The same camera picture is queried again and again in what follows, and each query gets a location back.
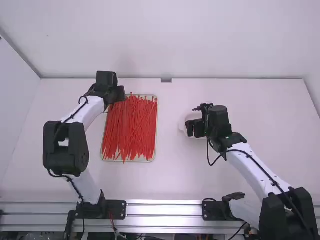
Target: black mounting clamp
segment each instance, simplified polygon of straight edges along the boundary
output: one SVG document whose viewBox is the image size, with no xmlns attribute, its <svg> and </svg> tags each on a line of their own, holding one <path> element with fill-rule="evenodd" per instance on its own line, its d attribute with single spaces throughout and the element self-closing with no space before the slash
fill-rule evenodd
<svg viewBox="0 0 320 240">
<path fill-rule="evenodd" d="M 233 216 L 229 202 L 243 199 L 245 196 L 243 192 L 235 192 L 224 196 L 222 201 L 202 201 L 202 219 L 204 221 L 241 221 Z"/>
</svg>

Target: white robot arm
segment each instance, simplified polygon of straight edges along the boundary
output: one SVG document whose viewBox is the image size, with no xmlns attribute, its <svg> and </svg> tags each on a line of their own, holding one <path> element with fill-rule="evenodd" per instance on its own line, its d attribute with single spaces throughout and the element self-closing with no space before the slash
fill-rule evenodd
<svg viewBox="0 0 320 240">
<path fill-rule="evenodd" d="M 222 202 L 203 201 L 203 219 L 244 220 L 260 231 L 262 240 L 318 239 L 311 195 L 303 187 L 295 189 L 282 180 L 259 159 L 240 133 L 232 132 L 227 108 L 203 103 L 193 111 L 201 111 L 202 118 L 185 122 L 188 137 L 206 137 L 207 154 L 208 145 L 220 153 L 209 165 L 223 157 L 241 173 L 261 201 L 252 205 L 241 192 L 223 197 Z"/>
</svg>

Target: aluminum rail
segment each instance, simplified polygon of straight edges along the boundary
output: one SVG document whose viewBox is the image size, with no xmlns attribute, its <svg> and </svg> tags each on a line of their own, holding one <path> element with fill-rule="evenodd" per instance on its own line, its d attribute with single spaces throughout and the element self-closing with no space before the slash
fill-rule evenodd
<svg viewBox="0 0 320 240">
<path fill-rule="evenodd" d="M 71 202 L 0 201 L 4 215 L 1 232 L 63 232 Z M 166 234 L 234 234 L 242 221 L 203 221 L 200 200 L 127 200 L 125 220 L 114 223 L 123 233 Z M 320 226 L 320 205 L 315 205 Z M 82 232 L 82 220 L 74 223 L 74 232 Z M 104 219 L 86 219 L 86 232 L 112 232 L 111 223 Z"/>
</svg>

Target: white wall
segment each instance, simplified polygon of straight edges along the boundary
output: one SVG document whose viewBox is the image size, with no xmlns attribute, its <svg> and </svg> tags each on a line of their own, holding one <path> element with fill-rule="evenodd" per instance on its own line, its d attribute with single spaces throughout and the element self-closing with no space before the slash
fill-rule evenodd
<svg viewBox="0 0 320 240">
<path fill-rule="evenodd" d="M 0 182 L 4 177 L 40 78 L 11 48 L 0 40 Z"/>
<path fill-rule="evenodd" d="M 44 77 L 301 77 L 320 113 L 319 0 L 2 0 Z"/>
</svg>

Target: black bracket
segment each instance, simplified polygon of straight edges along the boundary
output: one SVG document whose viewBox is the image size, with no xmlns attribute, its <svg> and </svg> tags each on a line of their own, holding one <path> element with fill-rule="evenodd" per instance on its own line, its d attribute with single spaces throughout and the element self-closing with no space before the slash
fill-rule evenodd
<svg viewBox="0 0 320 240">
<path fill-rule="evenodd" d="M 75 210 L 76 219 L 110 219 L 124 220 L 126 218 L 127 202 L 124 200 L 106 200 L 101 191 L 99 202 L 92 205 L 89 202 L 78 203 Z"/>
<path fill-rule="evenodd" d="M 229 202 L 245 197 L 242 192 L 235 192 L 224 196 L 222 201 L 203 201 L 202 219 L 204 221 L 242 221 L 233 216 L 230 210 Z"/>
</svg>

